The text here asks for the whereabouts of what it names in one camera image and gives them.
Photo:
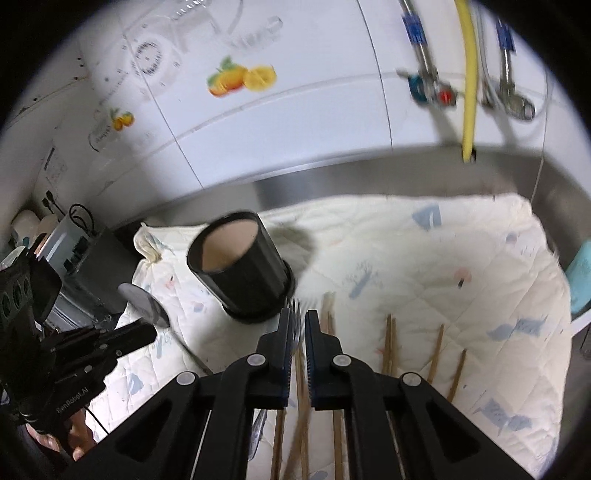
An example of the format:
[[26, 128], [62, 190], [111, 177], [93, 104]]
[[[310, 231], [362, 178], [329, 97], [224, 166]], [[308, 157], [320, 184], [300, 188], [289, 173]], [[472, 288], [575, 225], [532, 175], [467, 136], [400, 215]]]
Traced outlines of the person's left hand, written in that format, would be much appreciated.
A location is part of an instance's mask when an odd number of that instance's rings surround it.
[[[81, 409], [72, 415], [69, 419], [69, 424], [70, 429], [67, 433], [65, 444], [70, 449], [72, 459], [78, 461], [96, 445], [93, 432], [86, 424], [86, 410]], [[55, 436], [40, 434], [29, 424], [26, 425], [26, 430], [41, 446], [58, 453], [63, 450], [63, 442]]]

